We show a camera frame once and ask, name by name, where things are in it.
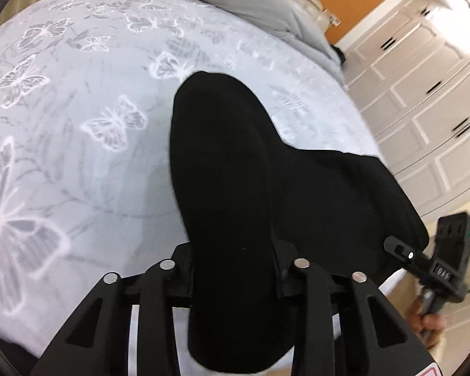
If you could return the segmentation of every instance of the black device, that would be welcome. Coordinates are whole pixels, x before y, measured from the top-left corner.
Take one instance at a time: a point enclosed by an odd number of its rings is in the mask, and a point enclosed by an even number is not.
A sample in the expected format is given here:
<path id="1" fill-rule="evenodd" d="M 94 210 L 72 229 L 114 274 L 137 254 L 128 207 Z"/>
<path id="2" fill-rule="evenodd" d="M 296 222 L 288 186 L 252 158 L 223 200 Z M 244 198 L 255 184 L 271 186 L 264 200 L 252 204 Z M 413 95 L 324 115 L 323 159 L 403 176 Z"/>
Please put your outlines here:
<path id="1" fill-rule="evenodd" d="M 348 375 L 440 376 L 433 358 L 364 273 L 326 273 L 274 241 L 277 295 L 297 308 L 293 376 L 335 376 L 335 357 Z M 172 308 L 188 308 L 194 276 L 191 246 L 145 273 L 107 273 L 68 318 L 31 376 L 127 375 L 132 305 L 139 304 L 138 376 L 179 376 Z M 339 313 L 343 352 L 336 352 L 331 315 Z"/>
<path id="2" fill-rule="evenodd" d="M 470 261 L 470 216 L 466 212 L 439 219 L 431 258 L 394 236 L 385 240 L 384 248 L 401 260 L 424 287 L 421 315 L 438 313 L 446 302 L 460 303 L 465 299 L 464 280 Z M 424 341 L 428 336 L 424 332 Z"/>

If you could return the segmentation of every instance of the hand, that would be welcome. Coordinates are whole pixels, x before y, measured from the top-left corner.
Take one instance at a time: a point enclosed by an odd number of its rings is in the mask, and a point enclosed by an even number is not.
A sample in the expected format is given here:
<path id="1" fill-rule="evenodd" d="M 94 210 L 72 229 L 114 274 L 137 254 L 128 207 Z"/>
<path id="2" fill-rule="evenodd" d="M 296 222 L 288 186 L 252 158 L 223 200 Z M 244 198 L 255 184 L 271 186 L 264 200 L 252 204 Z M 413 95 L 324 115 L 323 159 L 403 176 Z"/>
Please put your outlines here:
<path id="1" fill-rule="evenodd" d="M 426 341 L 426 349 L 430 349 L 440 342 L 444 328 L 447 325 L 447 320 L 444 316 L 439 314 L 428 314 L 424 317 L 421 316 L 420 313 L 422 305 L 421 297 L 417 297 L 407 309 L 405 319 L 420 339 L 420 332 L 422 330 L 429 329 L 432 331 L 430 337 Z"/>

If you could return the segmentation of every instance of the metal pin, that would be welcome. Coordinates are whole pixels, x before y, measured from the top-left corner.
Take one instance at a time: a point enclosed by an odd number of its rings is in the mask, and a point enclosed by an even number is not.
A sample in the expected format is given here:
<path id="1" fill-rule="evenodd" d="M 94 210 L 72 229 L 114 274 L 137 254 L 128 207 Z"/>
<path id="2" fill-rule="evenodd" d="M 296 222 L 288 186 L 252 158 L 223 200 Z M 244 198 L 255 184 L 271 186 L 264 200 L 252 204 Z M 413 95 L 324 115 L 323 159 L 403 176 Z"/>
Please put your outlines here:
<path id="1" fill-rule="evenodd" d="M 162 270 L 172 270 L 174 267 L 176 267 L 176 262 L 174 260 L 164 260 L 160 263 L 160 268 Z"/>
<path id="2" fill-rule="evenodd" d="M 356 271 L 355 273 L 353 273 L 352 278 L 357 283 L 364 283 L 367 280 L 367 276 L 361 271 Z"/>
<path id="3" fill-rule="evenodd" d="M 117 273 L 107 273 L 103 277 L 103 281 L 106 284 L 113 284 L 118 280 L 118 274 Z"/>
<path id="4" fill-rule="evenodd" d="M 298 258 L 294 260 L 294 265 L 299 269 L 307 269 L 310 266 L 310 262 L 306 258 Z"/>

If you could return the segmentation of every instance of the black handle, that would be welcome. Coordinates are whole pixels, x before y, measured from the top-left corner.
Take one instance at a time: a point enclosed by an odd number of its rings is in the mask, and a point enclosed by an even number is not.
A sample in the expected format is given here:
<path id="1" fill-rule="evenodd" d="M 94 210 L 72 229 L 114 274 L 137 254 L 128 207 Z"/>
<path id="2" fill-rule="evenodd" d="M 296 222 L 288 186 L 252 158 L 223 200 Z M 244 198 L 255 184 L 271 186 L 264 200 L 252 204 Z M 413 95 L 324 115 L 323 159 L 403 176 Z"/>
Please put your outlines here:
<path id="1" fill-rule="evenodd" d="M 442 85 L 442 81 L 438 81 L 435 85 L 433 85 L 430 89 L 428 89 L 426 91 L 426 94 L 429 95 L 430 93 L 432 93 L 435 89 L 437 89 L 437 87 L 439 87 L 440 85 Z"/>
<path id="2" fill-rule="evenodd" d="M 456 138 L 460 138 L 460 137 L 463 136 L 468 130 L 470 130 L 470 124 L 469 124 L 465 129 L 463 129 L 462 131 L 460 131 L 460 133 L 457 134 Z"/>
<path id="3" fill-rule="evenodd" d="M 395 44 L 397 42 L 396 39 L 392 39 L 392 42 L 390 42 L 387 46 L 385 46 L 385 48 L 383 48 L 383 51 L 386 51 L 388 48 L 390 48 L 393 44 Z"/>
<path id="4" fill-rule="evenodd" d="M 453 131 L 456 131 L 457 129 L 459 129 L 462 125 L 464 125 L 467 121 L 468 121 L 469 117 L 467 117 L 465 120 L 463 120 L 460 124 L 458 124 L 454 129 L 452 129 Z"/>
<path id="5" fill-rule="evenodd" d="M 393 37 L 390 37 L 390 39 L 387 42 L 385 42 L 382 46 L 380 46 L 380 48 L 381 49 L 385 48 L 385 46 L 389 44 L 392 40 L 393 40 Z"/>

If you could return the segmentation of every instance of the door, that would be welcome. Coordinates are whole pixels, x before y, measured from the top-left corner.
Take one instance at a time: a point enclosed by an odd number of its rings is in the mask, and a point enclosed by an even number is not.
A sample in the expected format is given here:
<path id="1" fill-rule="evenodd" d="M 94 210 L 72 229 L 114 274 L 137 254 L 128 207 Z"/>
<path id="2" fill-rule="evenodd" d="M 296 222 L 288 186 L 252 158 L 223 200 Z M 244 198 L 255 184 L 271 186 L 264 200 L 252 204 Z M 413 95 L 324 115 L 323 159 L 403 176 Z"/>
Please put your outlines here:
<path id="1" fill-rule="evenodd" d="M 346 84 L 351 84 L 406 35 L 408 27 L 418 20 L 422 9 L 428 4 L 426 0 L 408 0 L 372 27 L 360 44 L 346 53 L 343 69 Z"/>
<path id="2" fill-rule="evenodd" d="M 400 51 L 394 49 L 373 64 L 349 86 L 349 93 L 376 136 L 438 92 L 469 62 L 470 54 L 422 21 L 400 42 Z"/>
<path id="3" fill-rule="evenodd" d="M 395 178 L 423 218 L 469 190 L 470 123 Z"/>
<path id="4" fill-rule="evenodd" d="M 469 125 L 470 64 L 437 94 L 379 134 L 376 141 L 389 169 L 397 174 L 442 143 L 464 135 L 462 131 Z"/>

